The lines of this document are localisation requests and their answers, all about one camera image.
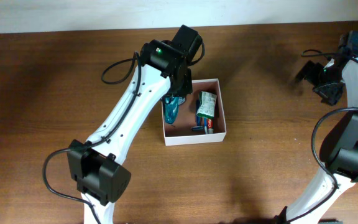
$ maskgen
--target wood grain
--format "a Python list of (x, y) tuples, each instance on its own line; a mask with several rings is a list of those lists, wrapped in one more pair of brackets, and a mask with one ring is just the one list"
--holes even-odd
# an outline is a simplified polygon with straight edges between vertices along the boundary
[[(307, 61), (299, 54), (336, 50), (358, 22), (199, 27), (205, 58), (193, 79), (221, 82), (227, 135), (223, 142), (165, 147), (157, 104), (132, 143), (132, 172), (115, 223), (229, 223), (271, 218), (305, 189), (318, 166), (310, 152), (322, 105), (291, 79)], [(177, 29), (0, 34), (0, 223), (74, 223), (83, 205), (48, 192), (46, 156), (72, 139), (84, 141), (114, 108), (128, 82), (105, 85), (100, 73), (152, 39)], [(315, 61), (324, 62), (323, 58)], [(129, 65), (110, 77), (118, 79)], [(339, 106), (346, 105), (344, 96)], [(326, 121), (318, 144), (341, 116)], [(48, 168), (56, 189), (79, 195), (64, 155)], [(358, 184), (325, 214), (358, 223)]]

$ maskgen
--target green and white packet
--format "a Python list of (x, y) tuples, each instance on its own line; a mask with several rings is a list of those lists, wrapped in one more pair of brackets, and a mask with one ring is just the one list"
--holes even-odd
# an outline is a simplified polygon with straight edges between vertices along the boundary
[(216, 95), (202, 91), (199, 94), (200, 107), (197, 110), (197, 116), (213, 119), (215, 116)]

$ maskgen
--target cable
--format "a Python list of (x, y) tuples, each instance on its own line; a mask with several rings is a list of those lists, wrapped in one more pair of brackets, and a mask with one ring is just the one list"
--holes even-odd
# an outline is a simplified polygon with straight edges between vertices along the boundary
[(199, 57), (197, 60), (192, 61), (192, 62), (189, 64), (189, 66), (192, 66), (192, 65), (197, 64), (201, 59), (203, 59), (204, 55), (205, 55), (205, 45), (204, 45), (204, 42), (202, 42), (202, 43), (201, 43), (201, 55), (200, 55), (200, 57)]
[[(61, 153), (65, 153), (65, 152), (70, 152), (70, 151), (85, 151), (89, 148), (92, 148), (92, 147), (95, 147), (95, 146), (98, 146), (104, 142), (106, 142), (115, 132), (116, 130), (120, 127), (121, 123), (124, 121), (125, 117), (127, 116), (129, 110), (132, 108), (132, 105), (134, 104), (135, 100), (136, 100), (136, 97), (137, 97), (137, 94), (139, 92), (139, 88), (140, 88), (140, 81), (141, 81), (141, 78), (142, 78), (142, 64), (140, 63), (140, 56), (139, 56), (139, 53), (138, 52), (135, 52), (134, 53), (134, 57), (131, 58), (131, 59), (125, 59), (125, 60), (122, 60), (120, 62), (117, 62), (117, 63), (114, 63), (112, 65), (110, 65), (107, 69), (105, 69), (105, 71), (103, 72), (102, 74), (102, 81), (107, 83), (107, 84), (118, 84), (118, 83), (121, 83), (123, 82), (128, 76), (129, 74), (131, 73), (133, 67), (134, 67), (134, 63), (135, 63), (135, 59), (137, 60), (137, 66), (138, 66), (138, 72), (137, 72), (137, 85), (136, 85), (136, 88), (135, 88), (135, 91), (133, 92), (133, 96), (131, 98), (131, 101), (129, 102), (128, 104), (128, 107), (126, 108), (126, 110), (124, 111), (124, 113), (122, 114), (120, 120), (117, 122), (117, 124), (115, 125), (115, 127), (106, 135), (106, 136), (103, 136), (101, 138), (100, 141), (96, 142), (96, 143), (92, 143), (92, 144), (89, 144), (89, 145), (85, 145), (85, 146), (81, 146), (81, 147), (71, 147), (71, 148), (66, 148), (66, 149), (60, 149), (60, 150), (57, 150), (51, 154), (49, 154), (49, 156), (46, 158), (45, 162), (44, 162), (44, 165), (42, 167), (42, 179), (44, 180), (44, 184), (45, 186), (47, 187), (47, 189), (49, 191), (51, 191), (53, 194), (59, 196), (59, 197), (63, 197), (63, 198), (67, 198), (67, 199), (70, 199), (70, 200), (74, 200), (76, 202), (82, 202), (82, 203), (85, 203), (87, 204), (87, 206), (90, 207), (91, 211), (92, 211), (92, 214), (94, 216), (94, 219), (96, 220), (96, 222), (98, 224), (101, 224), (97, 214), (96, 214), (96, 211), (94, 210), (94, 205), (89, 202), (89, 201), (86, 201), (86, 200), (83, 200), (81, 198), (78, 198), (78, 197), (73, 197), (73, 196), (70, 196), (70, 195), (67, 195), (67, 194), (63, 194), (61, 192), (58, 192), (56, 191), (55, 189), (53, 189), (49, 182), (48, 182), (48, 179), (47, 179), (47, 166), (48, 166), (48, 163), (49, 163), (49, 160), (53, 157), (53, 156), (56, 156), (56, 155), (59, 155)], [(104, 74), (110, 69), (110, 68), (113, 68), (114, 66), (116, 65), (119, 65), (120, 63), (123, 63), (123, 62), (128, 62), (128, 61), (132, 61), (132, 65), (129, 69), (129, 72), (128, 74), (122, 78), (121, 80), (118, 80), (116, 82), (106, 82), (103, 80), (103, 77), (104, 77)]]
[[(349, 60), (352, 60), (355, 63), (358, 63), (358, 60), (355, 59), (354, 57), (350, 57), (347, 55), (343, 55), (343, 54), (339, 54), (339, 53), (322, 53), (320, 52), (319, 54), (314, 54), (314, 55), (305, 55), (306, 52), (310, 52), (310, 51), (314, 51), (314, 52), (320, 52), (319, 50), (306, 50), (304, 52), (302, 52), (301, 56), (302, 57), (319, 57), (319, 56), (339, 56), (339, 57), (345, 57)], [(316, 123), (316, 126), (314, 126), (313, 132), (311, 134), (311, 152), (313, 153), (313, 157), (316, 160), (317, 164), (325, 171), (325, 173), (327, 173), (327, 175), (329, 175), (333, 181), (334, 181), (334, 187), (333, 190), (327, 195), (326, 198), (322, 199), (322, 201), (320, 201), (320, 203), (318, 203), (317, 205), (315, 205), (313, 208), (311, 208), (310, 210), (308, 210), (307, 212), (305, 212), (302, 215), (299, 215), (295, 218), (292, 218), (291, 220), (288, 220), (285, 222), (285, 224), (289, 224), (291, 222), (294, 222), (295, 220), (298, 220), (302, 217), (305, 217), (307, 215), (309, 215), (311, 212), (313, 212), (314, 210), (316, 210), (317, 208), (319, 208), (322, 204), (326, 203), (336, 192), (336, 190), (339, 188), (338, 186), (338, 181), (335, 178), (334, 174), (332, 172), (330, 172), (325, 165), (323, 164), (323, 162), (321, 162), (320, 158), (317, 155), (316, 152), (316, 146), (315, 146), (315, 139), (316, 139), (316, 134), (317, 134), (317, 130), (320, 127), (320, 124), (327, 119), (328, 117), (337, 114), (337, 113), (341, 113), (341, 112), (346, 112), (346, 111), (358, 111), (358, 107), (350, 107), (350, 108), (340, 108), (340, 109), (336, 109), (333, 110), (331, 112), (326, 113), (322, 118), (320, 118), (320, 120)]]

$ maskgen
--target open box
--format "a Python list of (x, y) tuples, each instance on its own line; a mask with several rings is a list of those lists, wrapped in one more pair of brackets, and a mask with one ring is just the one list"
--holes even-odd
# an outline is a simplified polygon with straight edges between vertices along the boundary
[[(193, 94), (187, 95), (186, 101), (179, 106), (178, 116), (173, 124), (167, 124), (164, 121), (164, 113), (162, 111), (163, 132), (166, 146), (221, 142), (226, 135), (226, 121), (224, 119), (219, 80), (217, 78), (193, 80), (192, 84)], [(205, 134), (204, 131), (191, 130), (191, 127), (196, 126), (196, 100), (198, 100), (198, 95), (201, 91), (216, 94), (213, 134)]]

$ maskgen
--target white wall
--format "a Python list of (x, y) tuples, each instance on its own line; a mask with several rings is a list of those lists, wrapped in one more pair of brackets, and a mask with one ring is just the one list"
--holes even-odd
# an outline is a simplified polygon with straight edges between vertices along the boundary
[(0, 33), (358, 20), (358, 0), (0, 0)]

